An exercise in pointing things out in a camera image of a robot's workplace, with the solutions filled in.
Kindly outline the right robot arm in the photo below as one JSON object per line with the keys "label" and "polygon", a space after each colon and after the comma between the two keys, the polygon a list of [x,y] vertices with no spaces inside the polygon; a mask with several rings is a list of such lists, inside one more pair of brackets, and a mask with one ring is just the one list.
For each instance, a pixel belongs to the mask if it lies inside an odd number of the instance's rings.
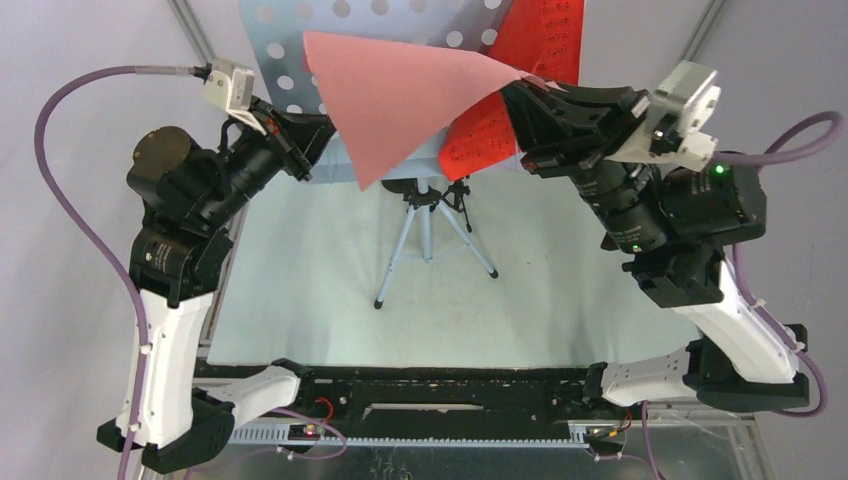
{"label": "right robot arm", "polygon": [[681,149],[683,134],[674,114],[653,117],[644,90],[515,81],[500,95],[522,167],[569,179],[604,228],[602,248],[627,254],[623,270],[639,289],[700,333],[666,355],[591,365],[585,411],[606,418],[620,406],[674,398],[736,413],[808,406],[810,382],[800,370],[806,329],[774,327],[758,315],[724,253],[765,231],[755,168],[663,173],[659,160]]}

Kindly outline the red sheet music page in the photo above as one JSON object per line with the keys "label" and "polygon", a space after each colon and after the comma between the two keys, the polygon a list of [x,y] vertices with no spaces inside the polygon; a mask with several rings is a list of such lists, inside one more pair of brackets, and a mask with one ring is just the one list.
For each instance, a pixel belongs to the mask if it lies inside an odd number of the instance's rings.
{"label": "red sheet music page", "polygon": [[[540,86],[544,81],[575,85],[584,18],[583,1],[513,1],[485,56],[515,68],[519,86]],[[439,166],[448,180],[470,176],[523,152],[504,93],[500,87],[450,125],[439,152]]]}

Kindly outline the light blue music stand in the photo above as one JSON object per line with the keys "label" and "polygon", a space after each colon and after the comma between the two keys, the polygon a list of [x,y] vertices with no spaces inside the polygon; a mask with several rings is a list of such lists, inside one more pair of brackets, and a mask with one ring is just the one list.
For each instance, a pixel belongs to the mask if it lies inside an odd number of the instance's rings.
{"label": "light blue music stand", "polygon": [[486,96],[528,73],[476,51],[405,41],[409,10],[377,15],[365,1],[244,1],[242,20],[271,104],[325,120],[324,150],[344,153],[367,188]]}

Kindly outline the pink sheet music page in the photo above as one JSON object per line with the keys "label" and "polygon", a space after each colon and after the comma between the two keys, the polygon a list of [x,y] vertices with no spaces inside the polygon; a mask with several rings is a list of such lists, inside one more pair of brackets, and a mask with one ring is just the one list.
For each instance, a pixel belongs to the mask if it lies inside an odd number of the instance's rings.
{"label": "pink sheet music page", "polygon": [[307,31],[304,57],[366,190],[520,75],[468,50]]}

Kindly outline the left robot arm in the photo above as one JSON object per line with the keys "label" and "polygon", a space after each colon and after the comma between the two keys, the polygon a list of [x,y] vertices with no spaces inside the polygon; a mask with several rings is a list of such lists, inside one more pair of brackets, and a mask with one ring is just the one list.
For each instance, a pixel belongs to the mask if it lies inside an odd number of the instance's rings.
{"label": "left robot arm", "polygon": [[230,384],[194,383],[202,325],[233,243],[233,217],[279,173],[297,180],[335,134],[325,115],[261,115],[235,141],[201,147],[185,130],[165,126],[136,145],[128,186],[142,199],[142,227],[130,252],[128,276],[145,311],[135,338],[136,372],[120,415],[98,428],[112,450],[139,450],[160,474],[215,458],[241,426],[283,408],[304,416],[316,403],[314,371],[279,359]]}

